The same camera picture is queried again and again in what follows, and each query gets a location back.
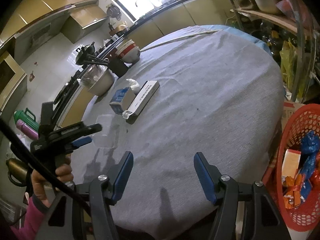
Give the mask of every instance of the black clamp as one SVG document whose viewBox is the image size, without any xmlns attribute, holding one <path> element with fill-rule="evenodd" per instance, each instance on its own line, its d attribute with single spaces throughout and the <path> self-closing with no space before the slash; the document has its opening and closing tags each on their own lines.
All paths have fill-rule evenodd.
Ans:
<svg viewBox="0 0 320 240">
<path fill-rule="evenodd" d="M 119 240 L 109 205 L 123 195 L 133 167 L 133 154 L 125 152 L 120 162 L 91 183 L 68 186 L 90 202 L 95 239 Z M 65 193 L 59 192 L 41 224 L 35 240 L 85 240 L 83 209 Z"/>
<path fill-rule="evenodd" d="M 238 183 L 210 165 L 202 152 L 194 156 L 194 167 L 207 200 L 219 206 L 210 240 L 231 240 L 235 236 L 238 201 L 244 201 L 241 240 L 290 240 L 289 231 L 262 182 Z"/>
<path fill-rule="evenodd" d="M 100 124 L 86 126 L 83 122 L 78 122 L 54 130 L 52 117 L 53 102 L 43 103 L 39 139 L 30 144 L 30 152 L 55 174 L 55 169 L 64 163 L 65 155 L 92 142 L 88 135 L 101 131 L 102 126 Z"/>
</svg>

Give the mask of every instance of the pink thermos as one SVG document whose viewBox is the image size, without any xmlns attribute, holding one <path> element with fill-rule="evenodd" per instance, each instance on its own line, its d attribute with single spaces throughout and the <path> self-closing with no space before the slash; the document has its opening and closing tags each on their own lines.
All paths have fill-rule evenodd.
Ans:
<svg viewBox="0 0 320 240">
<path fill-rule="evenodd" d="M 27 126 L 25 122 L 23 122 L 21 119 L 19 119 L 16 123 L 16 127 L 23 132 L 26 136 L 28 136 L 31 140 L 38 140 L 38 133 Z"/>
</svg>

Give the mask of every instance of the metal bowl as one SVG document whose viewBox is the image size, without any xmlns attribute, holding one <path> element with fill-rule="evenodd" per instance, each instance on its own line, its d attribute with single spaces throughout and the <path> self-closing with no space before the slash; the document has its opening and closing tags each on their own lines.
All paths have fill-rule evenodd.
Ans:
<svg viewBox="0 0 320 240">
<path fill-rule="evenodd" d="M 282 0 L 255 0 L 255 1 L 260 11 L 262 12 L 274 14 L 274 15 L 282 14 L 282 12 L 276 6 L 276 4 Z"/>
<path fill-rule="evenodd" d="M 255 0 L 237 0 L 239 8 L 242 10 L 257 10 L 258 6 Z"/>
</svg>

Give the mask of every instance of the clear plastic container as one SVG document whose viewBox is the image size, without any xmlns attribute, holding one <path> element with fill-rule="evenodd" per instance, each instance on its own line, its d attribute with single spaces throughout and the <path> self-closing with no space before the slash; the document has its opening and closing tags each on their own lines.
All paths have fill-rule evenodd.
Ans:
<svg viewBox="0 0 320 240">
<path fill-rule="evenodd" d="M 112 114 L 102 114 L 97 117 L 96 123 L 101 124 L 102 130 L 92 135 L 96 147 L 113 149 L 118 146 L 120 125 Z"/>
</svg>

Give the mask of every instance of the red and white bowl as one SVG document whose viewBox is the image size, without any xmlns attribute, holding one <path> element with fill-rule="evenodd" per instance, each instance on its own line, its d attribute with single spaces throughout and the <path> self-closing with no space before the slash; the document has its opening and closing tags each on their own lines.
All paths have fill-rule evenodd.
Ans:
<svg viewBox="0 0 320 240">
<path fill-rule="evenodd" d="M 133 40 L 117 48 L 116 55 L 125 63 L 136 63 L 140 59 L 140 49 Z"/>
</svg>

